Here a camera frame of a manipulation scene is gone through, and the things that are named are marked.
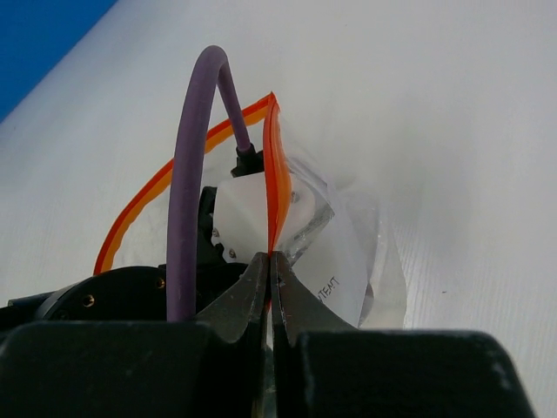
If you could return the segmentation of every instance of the purple cable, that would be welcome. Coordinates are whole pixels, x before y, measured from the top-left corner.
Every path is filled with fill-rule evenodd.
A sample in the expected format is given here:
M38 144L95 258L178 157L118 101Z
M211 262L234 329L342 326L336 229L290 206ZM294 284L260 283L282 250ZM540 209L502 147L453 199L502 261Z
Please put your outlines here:
M205 139L218 84L232 122L238 150L248 151L250 138L232 82L228 57L217 46L205 48L193 67L178 126L166 240L166 319L181 321L195 313L198 206Z

